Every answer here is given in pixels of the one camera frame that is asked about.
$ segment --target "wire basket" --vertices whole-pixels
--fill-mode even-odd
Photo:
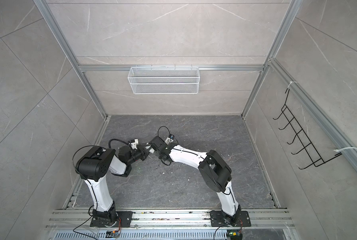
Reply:
[[[198,93],[198,67],[132,67],[128,80],[134,94]]]

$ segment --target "cable tie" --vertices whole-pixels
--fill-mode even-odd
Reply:
[[[290,81],[287,88],[289,88],[292,83],[296,83],[296,82]]]
[[[341,151],[343,151],[343,150],[345,150],[345,149],[356,149],[356,150],[357,150],[357,147],[343,147],[343,148],[341,148],[341,149],[335,149],[334,151],[335,151],[335,152],[341,152]]]

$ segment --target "dark gray floor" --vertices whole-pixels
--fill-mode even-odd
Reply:
[[[243,240],[286,240],[282,229],[245,229]]]
[[[262,171],[240,116],[112,116],[101,146],[108,140],[138,138],[148,142],[160,126],[167,126],[180,145],[196,151],[217,151],[232,169],[232,187],[244,209],[274,208]],[[162,128],[160,137],[167,131]],[[118,149],[122,143],[112,142]],[[116,208],[220,208],[215,192],[209,189],[199,171],[174,162],[163,165],[150,154],[147,160],[132,165],[127,178],[107,174],[109,193]],[[75,207],[93,204],[84,184]]]

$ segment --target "marble tile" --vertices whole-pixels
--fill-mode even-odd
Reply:
[[[277,60],[357,146],[357,52],[296,19]]]
[[[87,71],[85,75],[96,91],[132,91],[128,71]]]
[[[246,123],[270,184],[281,207],[288,208],[300,238],[328,240],[287,155],[256,100],[248,112]]]
[[[127,71],[88,71],[96,91],[132,91]],[[252,90],[258,71],[200,71],[200,91]]]
[[[244,240],[284,240],[287,239],[282,229],[243,229]]]
[[[241,116],[112,116],[101,146],[111,138],[147,142],[162,125],[180,145],[196,151],[213,149],[224,158],[232,168],[233,191],[242,208],[274,207]],[[112,143],[114,149],[121,146]],[[127,178],[108,174],[107,183],[118,208],[221,207],[197,169],[181,163],[165,166],[152,154],[134,163]],[[75,207],[90,205],[92,198],[84,184]]]
[[[252,90],[258,74],[258,71],[201,71],[199,90]]]
[[[49,95],[74,124],[77,124],[91,101],[84,85],[72,69],[56,84]]]
[[[265,56],[287,7],[280,3],[50,5],[77,56],[141,57]]]
[[[70,161],[72,155],[75,150],[89,144],[75,127],[28,200],[8,234],[7,240],[16,240],[17,236],[23,239],[41,239],[40,236],[45,227],[45,221],[49,219],[49,214],[55,209],[62,208],[75,182],[77,174]],[[84,151],[80,151],[75,158],[80,159],[84,154]]]
[[[8,234],[74,127],[46,96],[0,144],[0,235]]]
[[[266,56],[77,57],[80,64],[264,64]]]
[[[200,91],[197,94],[133,94],[131,91],[96,92],[109,115],[240,115],[250,93],[248,90]]]
[[[291,127],[278,130],[278,127],[283,128],[287,124],[284,116],[273,120],[281,113],[280,108],[286,98],[286,84],[274,72],[267,78],[256,99],[276,133],[325,233],[329,239],[357,239],[357,172],[343,156],[320,167],[299,169],[311,163],[308,155],[305,151],[292,155],[291,152],[301,149],[300,141],[296,139],[293,144],[287,144],[295,136],[294,132]],[[287,106],[322,158],[326,161],[333,157],[333,149],[336,147],[292,93],[288,96]],[[307,149],[313,154],[313,148]]]
[[[90,101],[79,122],[77,122],[76,127],[91,144],[94,144],[96,134],[100,130],[103,121],[95,104],[93,101]]]
[[[46,94],[0,39],[0,142]]]
[[[48,3],[92,3],[92,0],[47,0]],[[192,0],[96,0],[95,3],[112,4],[153,4],[153,3],[193,3]],[[290,0],[196,0],[196,3],[290,3]]]
[[[32,0],[0,0],[0,37],[41,18]]]
[[[47,92],[72,68],[44,19],[3,37],[3,41]]]
[[[357,50],[357,0],[305,0],[297,17]]]

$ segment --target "black wire rack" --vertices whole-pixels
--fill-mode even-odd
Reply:
[[[302,126],[300,125],[300,123],[297,121],[297,119],[295,118],[295,116],[293,115],[293,113],[291,112],[291,110],[290,110],[290,109],[288,108],[288,106],[286,105],[286,101],[288,100],[288,96],[289,96],[289,89],[287,89],[287,90],[285,91],[285,94],[286,94],[286,99],[285,99],[284,105],[283,105],[282,108],[281,108],[281,114],[280,114],[280,116],[278,116],[277,118],[273,118],[273,119],[274,119],[274,120],[277,120],[277,119],[279,119],[282,115],[284,115],[284,117],[285,117],[286,120],[288,121],[288,124],[287,124],[284,128],[279,128],[279,130],[284,130],[286,127],[288,127],[288,125],[290,125],[296,135],[294,136],[292,142],[290,142],[290,143],[287,142],[287,143],[288,143],[289,145],[291,145],[291,144],[295,141],[295,139],[296,139],[296,137],[297,137],[298,140],[301,142],[301,145],[302,145],[302,148],[300,149],[300,151],[298,151],[298,152],[296,152],[296,153],[291,152],[291,154],[296,155],[296,154],[300,153],[302,150],[305,149],[306,153],[308,154],[308,157],[309,157],[310,160],[312,161],[312,163],[309,164],[308,166],[303,167],[303,168],[300,168],[300,167],[299,167],[299,169],[306,169],[306,168],[310,167],[311,165],[314,165],[315,167],[318,167],[318,166],[321,166],[321,165],[323,165],[323,164],[329,162],[330,160],[335,159],[335,158],[338,157],[338,156],[341,156],[342,154],[339,152],[339,153],[337,153],[336,155],[334,155],[334,157],[332,157],[332,158],[329,159],[329,160],[324,160],[324,159],[321,157],[320,153],[317,151],[316,147],[313,145],[312,141],[310,140],[310,138],[308,137],[308,135],[306,134],[306,132],[304,131],[304,129],[302,128]],[[285,110],[288,110],[288,111],[289,111],[291,117],[287,117],[287,115],[284,113]],[[301,138],[300,138],[300,134],[301,134],[301,133],[305,134],[305,136],[306,136],[306,138],[307,138],[307,141],[308,141],[307,143],[303,143],[303,142],[301,141]],[[315,150],[315,152],[317,153],[317,157],[316,157],[317,160],[315,160],[315,161],[313,160],[313,158],[312,158],[312,156],[311,156],[311,154],[310,154],[310,152],[309,152],[310,150],[307,149],[308,146],[312,147],[312,148]]]

